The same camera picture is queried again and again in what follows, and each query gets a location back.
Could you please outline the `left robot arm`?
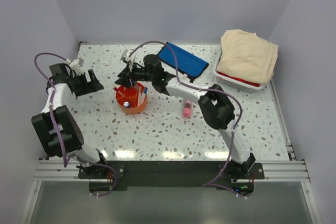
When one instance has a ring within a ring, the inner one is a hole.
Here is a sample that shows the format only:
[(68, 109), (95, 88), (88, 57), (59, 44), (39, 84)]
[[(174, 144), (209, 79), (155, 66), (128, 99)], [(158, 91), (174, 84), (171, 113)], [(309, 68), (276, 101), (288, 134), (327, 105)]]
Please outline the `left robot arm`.
[(31, 118), (45, 153), (62, 158), (64, 167), (74, 159), (86, 173), (105, 177), (109, 171), (106, 159), (98, 149), (85, 144), (82, 131), (66, 105), (71, 97), (95, 93), (103, 90), (103, 85), (92, 69), (79, 73), (66, 63), (58, 63), (50, 66), (50, 71), (51, 77), (42, 74), (47, 80), (46, 105)]

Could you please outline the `pink patterned tube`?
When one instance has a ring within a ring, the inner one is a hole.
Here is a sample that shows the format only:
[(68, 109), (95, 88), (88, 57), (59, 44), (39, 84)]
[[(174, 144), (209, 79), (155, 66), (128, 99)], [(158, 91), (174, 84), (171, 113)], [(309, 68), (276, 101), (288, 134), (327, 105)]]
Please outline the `pink patterned tube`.
[(189, 118), (192, 114), (192, 103), (189, 100), (184, 100), (184, 108), (182, 110), (182, 117)]

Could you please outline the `orange cap white pen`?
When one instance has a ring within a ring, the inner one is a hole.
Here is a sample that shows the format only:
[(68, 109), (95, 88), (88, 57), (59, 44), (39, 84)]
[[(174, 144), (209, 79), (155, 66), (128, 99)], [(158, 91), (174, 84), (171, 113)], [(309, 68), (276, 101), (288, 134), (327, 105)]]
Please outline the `orange cap white pen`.
[(141, 95), (142, 95), (142, 87), (137, 83), (136, 84), (136, 89), (137, 89), (137, 103), (136, 106), (140, 106), (141, 104)]

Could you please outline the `blue cap grey glue stick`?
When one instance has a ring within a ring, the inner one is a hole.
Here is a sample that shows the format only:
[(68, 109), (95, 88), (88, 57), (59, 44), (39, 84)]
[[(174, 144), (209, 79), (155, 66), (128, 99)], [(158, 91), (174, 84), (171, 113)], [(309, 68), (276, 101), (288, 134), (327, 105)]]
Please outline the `blue cap grey glue stick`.
[(125, 108), (130, 108), (130, 107), (131, 107), (130, 102), (128, 102), (128, 101), (125, 101), (125, 102), (123, 103), (123, 106), (124, 106)]

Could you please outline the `orange round organizer container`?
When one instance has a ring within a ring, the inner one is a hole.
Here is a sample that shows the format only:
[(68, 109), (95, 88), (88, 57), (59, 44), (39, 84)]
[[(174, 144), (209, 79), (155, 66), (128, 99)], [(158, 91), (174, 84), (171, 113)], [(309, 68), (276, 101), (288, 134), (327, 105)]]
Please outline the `orange round organizer container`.
[[(145, 87), (143, 86), (141, 83), (138, 82), (138, 84), (142, 87), (142, 89)], [(119, 86), (117, 87), (125, 96), (125, 99), (120, 99), (117, 100), (117, 97), (115, 95), (116, 101), (119, 105), (119, 107), (121, 108), (121, 110), (125, 113), (125, 114), (139, 114), (141, 113), (147, 106), (148, 103), (148, 95), (146, 95), (146, 98), (144, 100), (144, 102), (140, 105), (137, 106), (137, 89), (135, 86), (132, 86), (130, 88), (126, 88), (124, 86)], [(123, 103), (125, 101), (130, 102), (131, 107), (130, 108), (125, 108), (123, 106)]]

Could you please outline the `blue cap white pen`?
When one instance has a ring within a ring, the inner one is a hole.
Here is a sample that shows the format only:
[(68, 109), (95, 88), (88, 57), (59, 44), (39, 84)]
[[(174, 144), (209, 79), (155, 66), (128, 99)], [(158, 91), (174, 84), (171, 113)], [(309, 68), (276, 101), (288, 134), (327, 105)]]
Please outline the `blue cap white pen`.
[(141, 104), (144, 102), (144, 100), (145, 100), (145, 98), (146, 98), (147, 91), (148, 91), (148, 88), (147, 88), (147, 87), (144, 87), (144, 88), (142, 89)]

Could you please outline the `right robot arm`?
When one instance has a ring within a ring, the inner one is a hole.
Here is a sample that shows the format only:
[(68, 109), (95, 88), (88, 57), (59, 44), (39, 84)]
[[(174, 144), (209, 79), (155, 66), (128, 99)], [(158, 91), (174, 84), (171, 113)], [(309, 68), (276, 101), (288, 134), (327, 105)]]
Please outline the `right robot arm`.
[(235, 119), (234, 105), (221, 86), (215, 84), (206, 88), (181, 83), (176, 75), (163, 69), (156, 55), (146, 55), (144, 66), (134, 62), (127, 53), (121, 57), (121, 61), (126, 67), (118, 74), (115, 84), (130, 88), (138, 81), (150, 82), (158, 93), (197, 103), (206, 124), (218, 130), (229, 147), (231, 161), (225, 168), (239, 178), (246, 178), (252, 173), (256, 159), (238, 132), (239, 119)]

